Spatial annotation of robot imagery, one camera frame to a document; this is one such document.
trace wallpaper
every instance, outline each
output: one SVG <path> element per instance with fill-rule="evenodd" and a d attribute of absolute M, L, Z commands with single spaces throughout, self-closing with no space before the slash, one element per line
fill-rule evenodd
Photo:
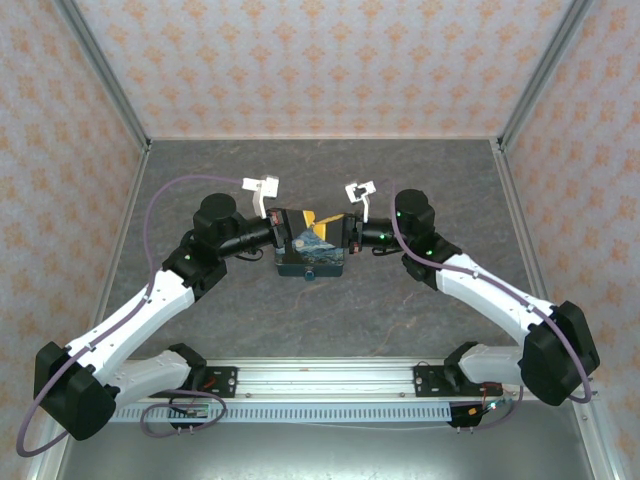
<path fill-rule="evenodd" d="M 80 0 L 157 137 L 497 136 L 569 0 Z"/>
<path fill-rule="evenodd" d="M 0 44 L 0 465 L 17 479 L 35 354 L 87 327 L 139 153 L 52 1 L 1 2 Z"/>
<path fill-rule="evenodd" d="M 640 471 L 640 3 L 596 1 L 509 160 L 556 301 L 581 305 Z"/>

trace gray marble surface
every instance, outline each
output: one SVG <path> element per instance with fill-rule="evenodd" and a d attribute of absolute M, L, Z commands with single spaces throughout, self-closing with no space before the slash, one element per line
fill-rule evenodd
<path fill-rule="evenodd" d="M 352 211 L 344 185 L 374 180 L 372 216 L 387 217 L 390 182 L 424 190 L 436 227 L 477 262 L 528 290 L 522 257 L 491 146 L 484 140 L 244 140 L 155 142 L 109 298 L 107 315 L 146 282 L 142 220 L 152 195 L 186 174 L 280 177 L 267 206 L 315 210 L 317 218 Z M 178 184 L 159 201 L 150 240 L 160 262 L 192 228 L 210 193 L 234 196 L 253 216 L 251 193 L 207 181 Z M 262 261 L 227 261 L 228 275 L 196 305 L 162 327 L 137 352 L 155 355 L 185 342 L 215 357 L 444 357 L 466 340 L 508 345 L 510 338 L 471 308 L 415 282 L 400 255 L 348 256 L 341 278 L 279 277 L 273 250 Z"/>

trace gray floor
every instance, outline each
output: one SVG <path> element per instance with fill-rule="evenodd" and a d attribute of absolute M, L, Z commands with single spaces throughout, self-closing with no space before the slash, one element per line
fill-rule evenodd
<path fill-rule="evenodd" d="M 193 437 L 158 440 L 144 436 L 137 424 L 110 424 L 89 440 L 70 442 L 58 478 L 593 478 L 568 403 L 554 408 L 525 402 L 502 426 L 473 435 L 457 435 L 448 426 L 395 432 L 384 427 L 219 424 Z"/>
<path fill-rule="evenodd" d="M 488 141 L 248 140 L 155 142 L 144 174 L 107 314 L 146 282 L 142 218 L 155 191 L 194 173 L 232 178 L 280 177 L 268 206 L 315 210 L 318 217 L 352 211 L 344 185 L 374 180 L 372 215 L 388 217 L 390 182 L 425 191 L 436 226 L 481 265 L 528 290 L 525 269 Z M 151 244 L 164 259 L 192 228 L 200 201 L 233 195 L 253 216 L 251 193 L 234 185 L 189 182 L 160 200 Z M 253 356 L 446 356 L 466 340 L 505 345 L 510 339 L 455 299 L 411 279 L 400 256 L 349 256 L 341 278 L 307 283 L 282 278 L 272 250 L 249 264 L 229 260 L 228 275 L 206 297 L 149 339 L 137 357 L 185 342 L 207 358 Z"/>

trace enclosure wall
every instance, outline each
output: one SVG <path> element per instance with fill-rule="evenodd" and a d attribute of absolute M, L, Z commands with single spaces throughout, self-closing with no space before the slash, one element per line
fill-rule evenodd
<path fill-rule="evenodd" d="M 8 479 L 26 473 L 14 443 L 35 354 L 87 327 L 140 152 L 52 1 L 2 2 L 0 31 L 0 465 Z"/>
<path fill-rule="evenodd" d="M 152 138 L 497 136 L 569 0 L 79 0 Z"/>
<path fill-rule="evenodd" d="M 640 470 L 639 59 L 640 4 L 595 2 L 508 152 L 549 291 L 587 314 L 629 472 Z"/>

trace patterned wallpaper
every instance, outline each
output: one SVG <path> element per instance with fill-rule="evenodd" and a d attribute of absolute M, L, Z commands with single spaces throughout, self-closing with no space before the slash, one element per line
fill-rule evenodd
<path fill-rule="evenodd" d="M 587 314 L 640 471 L 640 3 L 596 1 L 509 152 L 554 300 Z"/>
<path fill-rule="evenodd" d="M 139 154 L 51 0 L 1 2 L 0 32 L 0 465 L 17 479 L 35 354 L 90 321 Z"/>
<path fill-rule="evenodd" d="M 79 0 L 151 137 L 497 136 L 569 0 Z"/>

